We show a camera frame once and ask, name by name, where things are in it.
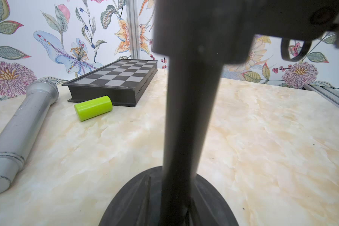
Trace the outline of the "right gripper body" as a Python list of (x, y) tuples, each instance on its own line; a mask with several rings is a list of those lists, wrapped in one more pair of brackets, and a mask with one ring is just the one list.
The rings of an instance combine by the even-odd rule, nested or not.
[(249, 19), (254, 34), (281, 38), (285, 61), (305, 57), (325, 32), (336, 34), (339, 49), (339, 1), (254, 1)]

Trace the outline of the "black stand pole with clip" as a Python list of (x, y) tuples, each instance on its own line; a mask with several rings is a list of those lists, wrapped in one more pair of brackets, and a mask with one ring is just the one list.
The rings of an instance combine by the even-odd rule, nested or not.
[(197, 169), (226, 64), (245, 62), (263, 1), (157, 1), (153, 48), (168, 56), (161, 226), (236, 226)]

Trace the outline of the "black round stand base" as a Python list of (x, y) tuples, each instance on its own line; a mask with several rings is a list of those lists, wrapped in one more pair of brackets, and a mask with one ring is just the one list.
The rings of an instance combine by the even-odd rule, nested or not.
[[(133, 177), (105, 210), (101, 226), (158, 226), (162, 191), (162, 167), (147, 169)], [(238, 222), (217, 189), (197, 175), (191, 206), (182, 226), (237, 226)]]

